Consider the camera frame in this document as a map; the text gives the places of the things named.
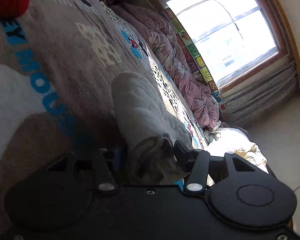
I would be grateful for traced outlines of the Mickey Mouse plush blanket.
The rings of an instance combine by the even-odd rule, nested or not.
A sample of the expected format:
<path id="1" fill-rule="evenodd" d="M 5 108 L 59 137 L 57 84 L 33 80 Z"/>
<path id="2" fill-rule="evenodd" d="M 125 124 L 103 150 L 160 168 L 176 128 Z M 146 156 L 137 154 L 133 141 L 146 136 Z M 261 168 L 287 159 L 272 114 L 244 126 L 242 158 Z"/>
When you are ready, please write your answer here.
<path id="1" fill-rule="evenodd" d="M 98 0 L 30 0 L 0 21 L 0 234 L 11 225 L 4 196 L 65 152 L 121 142 L 111 82 L 136 72 L 160 92 L 195 148 L 202 129 L 141 34 Z"/>

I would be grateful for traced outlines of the wooden framed window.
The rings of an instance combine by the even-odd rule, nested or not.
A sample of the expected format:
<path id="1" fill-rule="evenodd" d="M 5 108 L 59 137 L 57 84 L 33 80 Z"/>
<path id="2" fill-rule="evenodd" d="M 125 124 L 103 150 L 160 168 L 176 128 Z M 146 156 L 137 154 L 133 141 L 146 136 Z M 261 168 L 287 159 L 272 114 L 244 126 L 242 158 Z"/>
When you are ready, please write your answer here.
<path id="1" fill-rule="evenodd" d="M 279 0 L 148 0 L 163 12 L 191 52 L 199 53 L 226 93 L 282 64 L 300 63 Z"/>

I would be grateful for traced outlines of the colourful alphabet foam mat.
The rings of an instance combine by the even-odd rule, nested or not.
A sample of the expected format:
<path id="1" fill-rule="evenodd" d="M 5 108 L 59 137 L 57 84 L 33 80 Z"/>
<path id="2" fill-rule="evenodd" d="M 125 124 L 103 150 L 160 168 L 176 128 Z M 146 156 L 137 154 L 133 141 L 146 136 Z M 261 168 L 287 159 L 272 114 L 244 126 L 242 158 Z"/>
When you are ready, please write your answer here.
<path id="1" fill-rule="evenodd" d="M 221 113 L 227 114 L 228 111 L 220 94 L 220 91 L 190 36 L 170 8 L 166 8 L 162 12 L 165 14 L 174 32 L 176 33 L 178 43 L 185 55 L 186 62 L 190 68 L 190 72 L 196 78 L 202 77 L 204 79 L 205 83 L 210 88 L 213 97 L 218 102 Z"/>

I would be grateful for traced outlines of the white quilted garment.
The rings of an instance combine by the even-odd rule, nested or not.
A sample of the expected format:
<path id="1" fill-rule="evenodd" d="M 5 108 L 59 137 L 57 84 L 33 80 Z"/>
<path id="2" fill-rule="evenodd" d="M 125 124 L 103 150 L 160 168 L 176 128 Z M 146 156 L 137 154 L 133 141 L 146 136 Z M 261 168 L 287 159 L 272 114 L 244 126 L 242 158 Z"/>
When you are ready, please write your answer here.
<path id="1" fill-rule="evenodd" d="M 192 148 L 189 131 L 166 110 L 162 98 L 138 73 L 120 73 L 111 84 L 115 117 L 128 147 L 128 174 L 134 184 L 171 185 L 187 176 L 174 156 L 174 143 Z"/>

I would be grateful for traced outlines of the grey dotted curtain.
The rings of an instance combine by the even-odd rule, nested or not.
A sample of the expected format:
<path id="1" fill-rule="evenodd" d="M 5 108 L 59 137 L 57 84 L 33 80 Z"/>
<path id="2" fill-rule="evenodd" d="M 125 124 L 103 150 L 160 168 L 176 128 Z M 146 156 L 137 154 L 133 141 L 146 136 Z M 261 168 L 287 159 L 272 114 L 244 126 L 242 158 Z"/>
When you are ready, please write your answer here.
<path id="1" fill-rule="evenodd" d="M 220 119 L 230 125 L 249 126 L 299 92 L 295 60 L 285 60 L 263 70 L 222 94 Z"/>

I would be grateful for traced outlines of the pink quilted duvet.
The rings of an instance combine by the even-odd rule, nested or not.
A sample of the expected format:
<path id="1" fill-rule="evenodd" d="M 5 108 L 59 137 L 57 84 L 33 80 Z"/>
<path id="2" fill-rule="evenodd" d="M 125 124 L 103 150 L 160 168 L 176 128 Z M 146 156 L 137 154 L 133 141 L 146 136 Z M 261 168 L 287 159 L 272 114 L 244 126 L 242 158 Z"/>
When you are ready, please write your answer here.
<path id="1" fill-rule="evenodd" d="M 123 3 L 111 9 L 129 22 L 148 43 L 170 78 L 178 87 L 196 121 L 202 128 L 214 128 L 219 107 L 209 87 L 196 80 L 169 22 L 157 12 Z"/>

